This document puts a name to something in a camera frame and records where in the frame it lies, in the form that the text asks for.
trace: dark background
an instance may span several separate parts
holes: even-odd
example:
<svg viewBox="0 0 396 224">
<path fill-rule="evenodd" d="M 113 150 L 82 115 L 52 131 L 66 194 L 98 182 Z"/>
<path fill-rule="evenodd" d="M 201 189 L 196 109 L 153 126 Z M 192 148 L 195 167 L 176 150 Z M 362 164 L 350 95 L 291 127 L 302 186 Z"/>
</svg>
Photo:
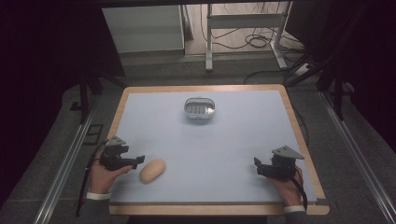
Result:
<svg viewBox="0 0 396 224">
<path fill-rule="evenodd" d="M 305 4 L 300 5 L 304 10 L 296 5 L 290 13 L 295 23 L 287 30 L 308 47 L 328 36 L 353 7 L 339 0 L 299 4 Z M 395 12 L 395 1 L 373 2 L 340 62 L 355 88 L 356 107 L 394 150 Z M 91 69 L 110 76 L 123 76 L 123 71 L 99 6 L 3 0 L 0 31 L 2 203 L 39 150 L 63 93 L 78 84 L 78 76 Z M 317 57 L 331 49 L 324 48 Z"/>
</svg>

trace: aluminum rail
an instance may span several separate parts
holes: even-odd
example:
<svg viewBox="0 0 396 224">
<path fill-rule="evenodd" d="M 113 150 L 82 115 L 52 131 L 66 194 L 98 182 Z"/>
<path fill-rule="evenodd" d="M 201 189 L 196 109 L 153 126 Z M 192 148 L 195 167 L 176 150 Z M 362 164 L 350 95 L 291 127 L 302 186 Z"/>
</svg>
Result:
<svg viewBox="0 0 396 224">
<path fill-rule="evenodd" d="M 361 171 L 361 175 L 366 182 L 368 188 L 373 193 L 376 202 L 378 203 L 379 208 L 381 209 L 382 213 L 385 216 L 385 219 L 388 223 L 396 223 L 396 209 L 395 206 L 385 191 L 382 184 L 376 178 L 375 173 L 371 169 L 369 163 L 364 158 L 363 154 L 361 153 L 361 149 L 359 148 L 358 144 L 356 143 L 355 139 L 353 138 L 352 134 L 350 133 L 346 124 L 341 121 L 335 112 L 332 109 L 332 100 L 327 93 L 319 92 L 318 93 L 322 98 L 324 104 L 327 107 L 327 110 L 334 122 L 338 132 L 341 134 L 347 149 L 349 150 L 353 160 L 355 161 L 358 169 Z"/>
<path fill-rule="evenodd" d="M 43 203 L 41 204 L 40 209 L 35 217 L 35 224 L 38 223 L 49 223 L 50 217 L 52 216 L 53 210 L 55 209 L 56 203 L 61 196 L 62 190 L 64 189 L 64 184 L 69 176 L 70 170 L 73 167 L 73 164 L 76 160 L 76 156 L 79 152 L 79 149 L 82 145 L 84 140 L 85 134 L 90 127 L 93 114 L 96 111 L 96 107 L 100 100 L 100 95 L 94 95 L 91 99 L 90 104 L 90 113 L 86 118 L 85 122 L 82 123 L 79 128 L 78 132 L 76 133 L 75 138 L 73 139 L 70 148 L 67 150 L 67 153 L 64 157 L 64 160 L 56 174 L 55 178 L 52 181 L 51 186 L 49 187 L 49 191 L 44 198 Z"/>
</svg>

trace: hand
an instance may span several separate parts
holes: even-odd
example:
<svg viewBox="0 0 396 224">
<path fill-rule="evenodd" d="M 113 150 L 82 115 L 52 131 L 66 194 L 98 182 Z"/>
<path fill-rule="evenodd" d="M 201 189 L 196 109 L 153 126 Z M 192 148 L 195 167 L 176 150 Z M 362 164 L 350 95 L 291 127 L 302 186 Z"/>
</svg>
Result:
<svg viewBox="0 0 396 224">
<path fill-rule="evenodd" d="M 294 179 L 302 186 L 304 183 L 303 173 L 298 166 L 296 166 L 296 170 L 297 172 L 294 175 Z M 267 179 L 275 185 L 277 193 L 286 206 L 301 205 L 301 194 L 291 180 L 279 180 L 269 177 L 267 177 Z"/>
<path fill-rule="evenodd" d="M 116 171 L 108 171 L 99 164 L 103 148 L 95 154 L 94 162 L 91 168 L 91 188 L 90 193 L 106 194 L 114 183 L 114 180 L 123 174 L 128 174 L 132 170 L 132 165 L 124 166 Z"/>
</svg>

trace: metal tin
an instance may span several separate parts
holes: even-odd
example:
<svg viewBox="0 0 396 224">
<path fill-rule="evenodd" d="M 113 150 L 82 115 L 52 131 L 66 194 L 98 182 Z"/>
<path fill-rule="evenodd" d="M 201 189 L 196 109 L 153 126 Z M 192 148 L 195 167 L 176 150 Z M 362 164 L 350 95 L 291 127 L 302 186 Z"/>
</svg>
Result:
<svg viewBox="0 0 396 224">
<path fill-rule="evenodd" d="M 184 104 L 189 119 L 210 119 L 215 113 L 215 103 L 208 98 L 190 98 Z"/>
</svg>

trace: gray floor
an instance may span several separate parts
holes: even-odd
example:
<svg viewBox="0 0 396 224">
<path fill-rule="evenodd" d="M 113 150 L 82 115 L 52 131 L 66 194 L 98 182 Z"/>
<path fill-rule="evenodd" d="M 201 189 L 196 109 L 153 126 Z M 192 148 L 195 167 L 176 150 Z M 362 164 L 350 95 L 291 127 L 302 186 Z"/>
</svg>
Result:
<svg viewBox="0 0 396 224">
<path fill-rule="evenodd" d="M 150 63 L 140 65 L 125 63 L 126 78 L 121 80 L 130 86 L 243 84 L 248 74 L 261 70 L 272 72 L 259 73 L 251 77 L 247 84 L 280 83 L 283 78 L 282 73 L 276 71 L 278 69 L 276 60 L 271 53 L 217 55 L 214 71 L 210 74 L 205 72 L 203 57 L 175 57 L 166 60 L 146 60 L 146 62 Z M 308 149 L 331 208 L 327 216 L 310 217 L 312 223 L 388 223 L 335 128 L 325 104 L 315 90 L 315 80 L 316 77 L 312 77 L 289 89 L 292 103 L 304 117 L 308 133 L 303 127 L 302 131 L 305 139 L 309 138 Z M 122 90 L 105 80 L 102 80 L 102 83 L 106 88 L 100 96 L 92 125 L 103 125 L 100 139 L 105 140 Z M 0 223 L 34 222 L 39 207 L 78 130 L 80 114 L 69 110 L 71 104 L 78 101 L 78 97 L 77 87 L 64 94 L 63 107 L 46 141 L 1 209 Z M 347 97 L 344 98 L 344 116 L 363 155 L 395 203 L 395 153 L 359 114 Z M 87 136 L 85 142 L 89 144 L 94 140 Z M 49 223 L 76 221 L 74 204 L 84 167 L 94 148 L 95 146 L 89 145 L 81 147 Z M 127 217 L 114 216 L 113 219 L 114 223 L 125 223 Z M 269 217 L 268 223 L 284 223 L 284 218 Z"/>
</svg>

